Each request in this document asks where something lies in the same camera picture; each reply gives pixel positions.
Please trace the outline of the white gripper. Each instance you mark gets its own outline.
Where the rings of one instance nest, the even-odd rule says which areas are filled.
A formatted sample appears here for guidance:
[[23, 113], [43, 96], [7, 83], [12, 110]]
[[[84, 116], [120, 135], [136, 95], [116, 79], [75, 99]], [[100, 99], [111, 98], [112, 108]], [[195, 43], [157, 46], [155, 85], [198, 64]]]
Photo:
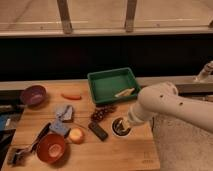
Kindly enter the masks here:
[[[139, 126], [148, 121], [144, 110], [139, 107], [131, 106], [127, 113], [127, 121], [131, 126]], [[123, 118], [117, 118], [113, 121], [113, 131], [116, 134], [128, 134], [131, 128], [125, 125]]]

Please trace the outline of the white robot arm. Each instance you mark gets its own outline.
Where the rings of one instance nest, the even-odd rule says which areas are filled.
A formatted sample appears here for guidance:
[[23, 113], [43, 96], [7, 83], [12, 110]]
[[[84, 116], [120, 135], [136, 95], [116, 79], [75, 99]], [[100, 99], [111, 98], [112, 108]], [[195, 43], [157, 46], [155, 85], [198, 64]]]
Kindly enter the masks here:
[[176, 117], [213, 133], [213, 102], [181, 97], [172, 82], [142, 88], [127, 114], [113, 121], [112, 130], [118, 136], [126, 136], [132, 127], [150, 121], [157, 114]]

